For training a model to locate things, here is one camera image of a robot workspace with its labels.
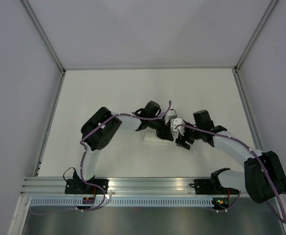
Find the white cloth napkin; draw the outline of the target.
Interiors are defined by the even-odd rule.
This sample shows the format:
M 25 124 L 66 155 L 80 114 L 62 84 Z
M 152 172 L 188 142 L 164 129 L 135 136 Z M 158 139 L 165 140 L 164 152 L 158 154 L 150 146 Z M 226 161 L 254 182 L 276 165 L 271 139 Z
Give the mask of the white cloth napkin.
M 158 138 L 155 134 L 153 133 L 147 133 L 144 138 L 143 138 L 144 142 L 152 142 L 152 143 L 162 143 L 163 140 Z

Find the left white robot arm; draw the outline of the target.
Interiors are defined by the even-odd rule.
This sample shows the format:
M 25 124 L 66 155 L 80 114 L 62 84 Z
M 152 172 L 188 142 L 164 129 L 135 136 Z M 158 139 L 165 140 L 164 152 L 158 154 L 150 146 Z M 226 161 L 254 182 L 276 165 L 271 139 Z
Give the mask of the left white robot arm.
M 66 180 L 65 194 L 103 195 L 107 192 L 109 180 L 95 177 L 95 167 L 102 149 L 107 147 L 117 131 L 155 130 L 156 137 L 173 141 L 171 121 L 177 118 L 176 111 L 168 107 L 162 111 L 158 103 L 150 101 L 145 107 L 132 113 L 114 113 L 101 107 L 81 128 L 80 144 L 84 152 L 78 169 Z

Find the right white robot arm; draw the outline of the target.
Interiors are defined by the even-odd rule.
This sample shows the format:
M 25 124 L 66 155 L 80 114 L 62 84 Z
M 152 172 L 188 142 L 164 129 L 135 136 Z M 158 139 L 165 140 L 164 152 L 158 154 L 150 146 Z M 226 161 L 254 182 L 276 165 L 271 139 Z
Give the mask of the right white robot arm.
M 211 173 L 213 192 L 222 194 L 227 189 L 237 190 L 247 193 L 258 204 L 286 193 L 286 175 L 275 152 L 251 148 L 225 127 L 214 125 L 206 110 L 195 112 L 193 117 L 194 125 L 181 118 L 172 121 L 172 130 L 178 133 L 176 145 L 189 150 L 195 140 L 201 140 L 243 167 L 242 172 L 225 167 Z

